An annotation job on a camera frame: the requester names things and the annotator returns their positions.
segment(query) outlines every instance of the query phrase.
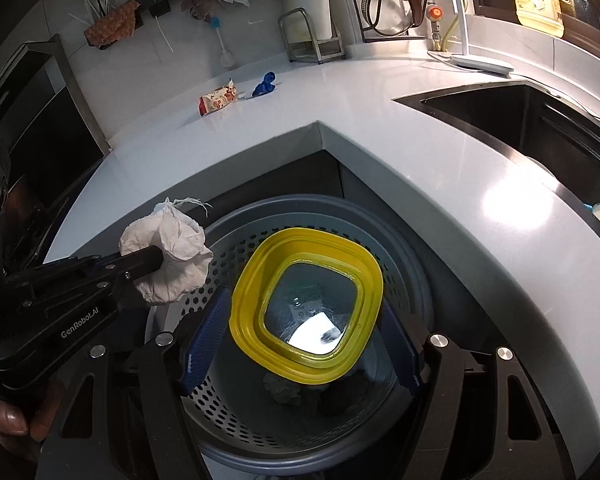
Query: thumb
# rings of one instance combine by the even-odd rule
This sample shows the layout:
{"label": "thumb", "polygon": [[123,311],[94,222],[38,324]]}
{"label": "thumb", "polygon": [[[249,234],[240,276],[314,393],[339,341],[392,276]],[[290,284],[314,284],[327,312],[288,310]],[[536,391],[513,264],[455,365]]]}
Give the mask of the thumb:
{"label": "thumb", "polygon": [[0,400],[0,433],[13,436],[29,433],[27,419],[20,409],[4,400]]}

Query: white countertop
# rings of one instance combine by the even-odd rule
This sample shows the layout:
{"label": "white countertop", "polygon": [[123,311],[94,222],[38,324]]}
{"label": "white countertop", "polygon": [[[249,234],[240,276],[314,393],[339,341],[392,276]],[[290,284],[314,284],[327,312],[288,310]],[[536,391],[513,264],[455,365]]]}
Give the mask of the white countertop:
{"label": "white countertop", "polygon": [[[353,156],[341,160],[438,252],[498,324],[552,409],[576,471],[582,471],[600,445],[578,456],[578,448],[586,446],[570,427],[569,409],[561,406],[559,394],[548,391],[560,379],[545,369],[541,342],[530,340],[542,336],[525,330],[525,314],[517,313],[515,305],[490,301],[492,285],[471,277],[461,258],[453,261],[453,254],[436,246],[427,218],[413,211],[399,190],[385,187],[373,170],[374,165],[385,168],[405,189],[423,197],[522,291],[538,323],[546,325],[552,347],[579,371],[599,419],[592,424],[600,431],[600,239],[521,166],[448,124],[392,101],[497,78],[425,59],[285,63],[257,70],[257,77],[242,72],[249,80],[236,77],[238,91],[251,92],[273,70],[275,92],[200,118],[197,98],[213,87],[192,89],[114,138],[114,151],[75,202],[47,259],[71,255],[139,205],[162,200],[186,178],[319,121],[336,132],[323,139],[336,158],[346,157],[343,142],[370,157],[373,164],[357,163]],[[504,322],[515,327],[501,326]]]}

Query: metal bolt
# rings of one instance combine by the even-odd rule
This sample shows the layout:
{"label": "metal bolt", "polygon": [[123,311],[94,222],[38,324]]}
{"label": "metal bolt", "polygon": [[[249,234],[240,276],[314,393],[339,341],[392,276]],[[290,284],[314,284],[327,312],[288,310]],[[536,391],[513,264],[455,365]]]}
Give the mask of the metal bolt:
{"label": "metal bolt", "polygon": [[106,351],[107,349],[104,348],[104,345],[96,345],[91,348],[89,355],[94,359],[97,359],[98,357],[102,357]]}
{"label": "metal bolt", "polygon": [[433,346],[437,346],[438,348],[444,348],[446,345],[449,344],[449,339],[447,339],[446,337],[444,337],[442,334],[434,334],[429,338],[429,341],[431,341],[431,344]]}
{"label": "metal bolt", "polygon": [[171,332],[162,332],[155,337],[155,343],[158,346],[167,346],[173,343],[173,334]]}
{"label": "metal bolt", "polygon": [[498,357],[505,361],[511,361],[513,359],[513,352],[504,346],[498,348]]}

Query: brown cloth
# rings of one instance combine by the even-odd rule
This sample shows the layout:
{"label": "brown cloth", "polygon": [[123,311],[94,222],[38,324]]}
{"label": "brown cloth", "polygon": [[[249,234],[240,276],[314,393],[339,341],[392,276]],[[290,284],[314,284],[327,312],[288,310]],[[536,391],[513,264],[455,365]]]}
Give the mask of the brown cloth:
{"label": "brown cloth", "polygon": [[136,28],[136,9],[139,6],[135,0],[123,3],[85,30],[84,37],[91,46],[102,46],[131,36]]}
{"label": "brown cloth", "polygon": [[205,20],[211,23],[211,10],[215,0],[182,0],[180,9],[182,12],[188,10],[191,17],[196,20]]}

